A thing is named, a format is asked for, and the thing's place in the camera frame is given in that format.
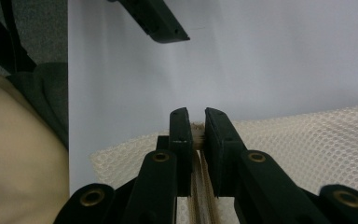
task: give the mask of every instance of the gray fabric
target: gray fabric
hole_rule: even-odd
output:
[[[43,63],[33,73],[19,72],[7,79],[68,148],[68,64]]]
[[[22,46],[36,64],[68,62],[67,1],[12,0]],[[5,21],[0,4],[0,21]],[[10,75],[0,67],[0,74]]]

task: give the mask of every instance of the beige cloth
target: beige cloth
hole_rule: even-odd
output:
[[[0,76],[0,223],[52,223],[69,198],[68,152]]]

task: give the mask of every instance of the screw hole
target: screw hole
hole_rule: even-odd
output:
[[[266,160],[266,157],[258,152],[252,152],[248,156],[249,160],[255,161],[255,162],[263,162]]]
[[[340,203],[349,207],[358,208],[358,197],[346,190],[336,190],[333,192],[333,196]]]
[[[80,198],[80,203],[83,206],[90,207],[100,203],[104,198],[102,189],[89,189]]]
[[[170,159],[170,156],[166,153],[159,152],[153,155],[153,161],[167,161]]]

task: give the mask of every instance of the white mesh net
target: white mesh net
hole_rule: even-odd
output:
[[[342,184],[358,190],[358,106],[279,119],[233,121],[249,149],[267,152],[303,189]],[[152,133],[90,155],[102,183],[115,189],[138,175]],[[221,223],[238,223],[233,199],[218,200]],[[178,199],[177,223],[189,223],[186,199]]]

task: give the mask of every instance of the white backdrop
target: white backdrop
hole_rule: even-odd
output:
[[[358,1],[166,0],[191,40],[153,42],[120,3],[68,2],[71,192],[89,154],[186,106],[266,119],[358,105]]]

